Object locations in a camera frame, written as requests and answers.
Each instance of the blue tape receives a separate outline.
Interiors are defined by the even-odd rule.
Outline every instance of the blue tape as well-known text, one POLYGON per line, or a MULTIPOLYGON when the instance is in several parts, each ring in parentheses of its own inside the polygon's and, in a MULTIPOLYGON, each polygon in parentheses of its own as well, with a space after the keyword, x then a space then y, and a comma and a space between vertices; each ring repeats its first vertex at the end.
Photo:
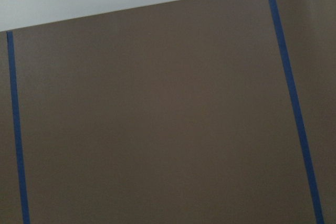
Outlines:
POLYGON ((25 176, 25 166, 23 160, 23 149, 21 141, 21 125, 20 125, 20 112, 19 112, 19 100, 17 94, 16 84, 16 68, 15 68, 15 55, 14 55, 14 40, 13 32, 7 32, 7 46, 8 46, 8 61, 9 61, 9 77, 11 80, 10 92, 12 94, 12 110, 13 110, 13 123, 14 123, 14 137, 16 148, 16 162, 19 178, 20 197, 21 197, 21 209, 22 218, 24 224, 30 224, 27 186, 25 176))
POLYGON ((304 165, 306 167, 308 183, 309 183, 309 188, 310 188, 310 194, 311 194, 311 198, 312 198, 312 201, 313 201, 316 223, 317 224, 324 224, 319 191, 318 191, 318 188, 317 188, 313 163, 312 163, 311 156, 310 156, 310 151, 309 151, 309 145, 308 145, 306 130, 305 130, 305 127, 304 127, 305 125, 304 125, 304 122, 303 122, 303 117, 302 117, 302 113, 301 113, 299 98, 298 98, 298 94, 297 94, 296 87, 295 87, 295 82, 294 82, 294 76, 293 76, 291 65, 290 65, 288 50, 287 50, 287 46, 286 46, 284 31, 282 29, 282 24, 281 24, 281 20, 280 20, 277 1, 276 0, 268 0, 268 2, 269 2, 270 9, 271 9, 274 28, 275 28, 275 32, 276 32, 277 39, 278 39, 278 45, 279 45, 279 49, 280 49, 283 70, 284 70, 285 76, 286 76, 286 81, 287 81, 287 86, 288 86, 288 90, 289 90, 290 100, 291 100, 291 103, 292 103, 292 108, 293 108, 293 112, 294 112, 294 116, 295 116, 296 127, 297 127, 297 130, 298 130, 298 133, 299 133, 304 165))

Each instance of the blue painter's tape strip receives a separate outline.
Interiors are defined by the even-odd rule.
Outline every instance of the blue painter's tape strip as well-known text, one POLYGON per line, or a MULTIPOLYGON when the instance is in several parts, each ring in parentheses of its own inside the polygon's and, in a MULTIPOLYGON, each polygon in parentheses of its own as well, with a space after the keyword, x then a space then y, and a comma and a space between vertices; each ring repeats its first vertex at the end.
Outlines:
POLYGON ((12 110, 13 110, 13 123, 14 123, 14 137, 16 148, 16 162, 19 178, 20 197, 21 197, 21 209, 23 224, 30 224, 28 197, 25 177, 25 166, 23 160, 23 149, 21 141, 21 125, 20 125, 20 112, 19 112, 19 100, 17 94, 16 84, 16 68, 15 68, 15 54, 14 54, 14 40, 13 32, 7 32, 7 46, 8 46, 8 61, 9 61, 9 77, 11 80, 10 92, 12 94, 12 110))
POLYGON ((274 22, 274 28, 275 28, 275 32, 276 32, 277 39, 278 39, 283 70, 284 70, 285 76, 286 76, 286 81, 287 81, 287 86, 288 86, 288 90, 289 90, 290 100, 291 100, 291 103, 292 103, 292 108, 293 108, 293 112, 294 112, 294 116, 295 116, 296 127, 297 127, 297 130, 298 130, 298 133, 299 133, 304 165, 306 167, 308 183, 309 183, 309 187, 310 187, 310 194, 311 194, 311 198, 312 198, 312 201, 313 201, 316 223, 317 224, 324 224, 319 191, 318 191, 318 188, 317 188, 313 163, 312 163, 311 156, 310 156, 310 151, 309 151, 309 145, 308 145, 306 130, 305 130, 305 127, 304 127, 305 125, 303 123, 303 117, 302 117, 302 113, 301 113, 299 98, 298 98, 298 94, 297 94, 297 91, 296 91, 294 76, 293 76, 293 72, 292 72, 291 65, 290 65, 288 50, 287 50, 287 46, 286 46, 284 31, 282 29, 282 24, 281 24, 281 20, 280 20, 277 1, 276 0, 268 0, 268 2, 269 2, 270 9, 271 9, 273 22, 274 22))

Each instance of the brown board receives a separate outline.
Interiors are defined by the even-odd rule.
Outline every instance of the brown board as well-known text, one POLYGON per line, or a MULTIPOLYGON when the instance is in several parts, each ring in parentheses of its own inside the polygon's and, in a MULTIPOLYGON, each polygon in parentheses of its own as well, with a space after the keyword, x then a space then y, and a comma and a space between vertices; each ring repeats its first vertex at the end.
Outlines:
MULTIPOLYGON (((315 223, 268 0, 184 0, 13 34, 31 223, 315 223)), ((15 151, 7 69, 3 156, 15 151)))
POLYGON ((326 223, 336 223, 336 0, 278 0, 326 223))
POLYGON ((0 33, 0 223, 22 222, 6 33, 0 33))

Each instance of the brown panel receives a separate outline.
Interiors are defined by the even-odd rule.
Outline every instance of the brown panel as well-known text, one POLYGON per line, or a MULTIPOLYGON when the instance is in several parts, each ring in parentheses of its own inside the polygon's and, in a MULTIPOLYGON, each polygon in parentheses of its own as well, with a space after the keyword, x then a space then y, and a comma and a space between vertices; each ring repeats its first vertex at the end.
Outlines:
POLYGON ((6 33, 0 33, 0 223, 22 223, 6 33))
POLYGON ((278 0, 326 223, 336 223, 336 0, 278 0))
POLYGON ((314 223, 267 0, 14 39, 32 223, 314 223))

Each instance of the brown surface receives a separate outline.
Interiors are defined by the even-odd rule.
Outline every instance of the brown surface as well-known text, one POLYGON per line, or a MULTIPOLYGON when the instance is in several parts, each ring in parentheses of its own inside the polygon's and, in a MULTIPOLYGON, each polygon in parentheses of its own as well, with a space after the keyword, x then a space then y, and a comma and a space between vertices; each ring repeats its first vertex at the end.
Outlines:
POLYGON ((326 223, 336 223, 336 0, 278 0, 326 223))
POLYGON ((32 223, 314 223, 267 0, 14 40, 32 223))
POLYGON ((6 33, 0 33, 0 223, 22 223, 6 33))

